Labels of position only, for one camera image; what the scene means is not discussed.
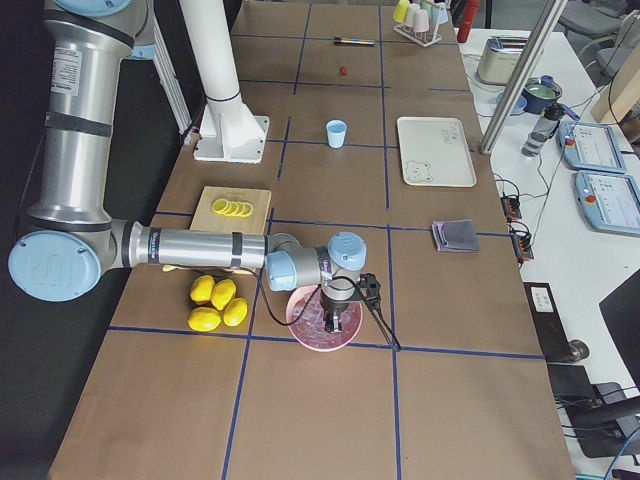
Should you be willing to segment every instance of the folded cloth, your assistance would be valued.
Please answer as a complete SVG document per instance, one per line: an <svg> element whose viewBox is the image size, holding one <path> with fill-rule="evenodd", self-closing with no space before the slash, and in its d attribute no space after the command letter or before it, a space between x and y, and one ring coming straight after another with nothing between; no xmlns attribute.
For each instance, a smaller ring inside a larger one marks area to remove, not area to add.
<svg viewBox="0 0 640 480"><path fill-rule="evenodd" d="M439 252L479 252L476 228L471 220L433 222L433 238Z"/></svg>

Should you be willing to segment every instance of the white tray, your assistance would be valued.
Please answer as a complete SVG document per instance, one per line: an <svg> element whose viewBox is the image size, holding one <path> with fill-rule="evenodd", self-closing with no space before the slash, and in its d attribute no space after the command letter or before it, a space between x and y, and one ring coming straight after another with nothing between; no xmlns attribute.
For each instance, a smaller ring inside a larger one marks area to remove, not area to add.
<svg viewBox="0 0 640 480"><path fill-rule="evenodd" d="M462 122L457 118L400 117L397 121L402 177L409 185L473 187Z"/></svg>

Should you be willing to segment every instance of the white desk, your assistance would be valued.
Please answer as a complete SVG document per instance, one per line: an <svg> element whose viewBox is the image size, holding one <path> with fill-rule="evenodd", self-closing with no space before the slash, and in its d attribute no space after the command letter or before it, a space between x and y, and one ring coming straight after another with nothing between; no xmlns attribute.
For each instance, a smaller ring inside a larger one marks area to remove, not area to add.
<svg viewBox="0 0 640 480"><path fill-rule="evenodd" d="M529 32L504 30L472 30L467 43L460 45L464 55L469 84L474 95L480 125L486 129L495 110L495 100L500 87L478 83L475 74L479 55L486 39L492 35L528 36ZM573 106L591 97L595 88L562 33L554 32L534 70L534 76L552 75L562 89L560 101ZM590 105L598 99L576 107L584 121L594 121ZM527 158L520 153L527 135L537 121L537 115L525 113L512 116L496 142L491 155L493 171L509 179L521 193L543 194L546 188L536 169L538 158ZM629 143L615 127L620 148L631 150ZM549 181L560 158L560 148L555 139L542 149L541 171ZM636 156L624 155L628 173L640 180L640 161ZM598 304L618 285L640 268L640 238L624 237L594 232L583 218L573 186L574 172L563 162L556 173L551 193L533 245L535 259L526 262L521 269L526 282L547 282L556 301L567 337L584 341L591 356L581 362L587 369L592 383L618 382L623 387L633 385L624 363L611 340ZM510 185L505 191L515 193ZM540 216L544 198L521 199L523 222L533 232ZM635 390L625 392L637 394ZM567 438L576 471L603 475L610 459L588 459L577 440ZM623 457L617 466L633 470L630 457Z"/></svg>

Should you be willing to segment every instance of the blue cup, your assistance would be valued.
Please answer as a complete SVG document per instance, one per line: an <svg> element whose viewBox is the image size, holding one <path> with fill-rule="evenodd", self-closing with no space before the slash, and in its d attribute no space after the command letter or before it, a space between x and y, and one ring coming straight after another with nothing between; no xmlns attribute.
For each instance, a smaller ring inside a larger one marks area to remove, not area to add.
<svg viewBox="0 0 640 480"><path fill-rule="evenodd" d="M330 120L327 122L327 140L331 148L342 147L346 136L347 124L342 120Z"/></svg>

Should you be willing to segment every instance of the table top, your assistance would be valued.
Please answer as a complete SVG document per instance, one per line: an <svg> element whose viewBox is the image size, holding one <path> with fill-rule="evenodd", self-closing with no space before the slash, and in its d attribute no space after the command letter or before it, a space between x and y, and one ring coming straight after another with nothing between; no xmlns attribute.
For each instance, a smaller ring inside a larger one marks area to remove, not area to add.
<svg viewBox="0 0 640 480"><path fill-rule="evenodd" d="M480 125L489 124L495 109L496 97L502 88L484 85L477 81L475 71L486 39L494 35L528 36L529 32L506 30L472 30L467 43L460 45L467 75L471 76L470 88L474 95ZM534 76L552 75L562 89L560 101L581 115L586 122L595 122L590 107L599 94L593 82L573 52L566 37L560 32L551 34L544 52L534 69ZM520 188L521 193L543 194L546 190L537 173L538 158L520 154L527 135L537 121L537 116L525 113L511 116L498 137L491 154L493 170ZM616 139L623 151L631 147L614 125ZM599 303L616 287L640 269L638 248L640 239L595 232L589 228L581 207L576 201L573 177L575 171L565 162L559 163L560 147L548 141L542 149L541 172L549 181L557 166L557 172L546 206L544 198L523 198L523 221L533 231L540 218L533 245L535 259L526 262L520 273L526 282L545 282L551 286L558 313L568 339L580 339L590 349L590 357L582 362L592 383L617 382L623 387L634 385L629 372L613 344L602 318ZM636 155L624 155L628 174L636 182L640 179L640 161ZM505 185L507 194L515 190ZM577 442L570 442L570 451L577 471L602 474L610 459L586 459Z"/></svg>
<svg viewBox="0 0 640 480"><path fill-rule="evenodd" d="M203 187L222 185L272 191L267 233L359 234L403 351L365 318L346 348L311 352L246 276L251 318L193 332L195 274L141 266L50 478L573 478L489 158L472 153L473 188L401 180L399 116L460 118L469 145L481 131L451 25L423 49L393 33L392 12L244 2L232 44L245 103L271 118L263 160L197 162L185 146L153 224L187 228ZM337 150L332 118L349 126ZM432 222L464 218L480 252L436 252ZM290 294L267 295L284 312Z"/></svg>

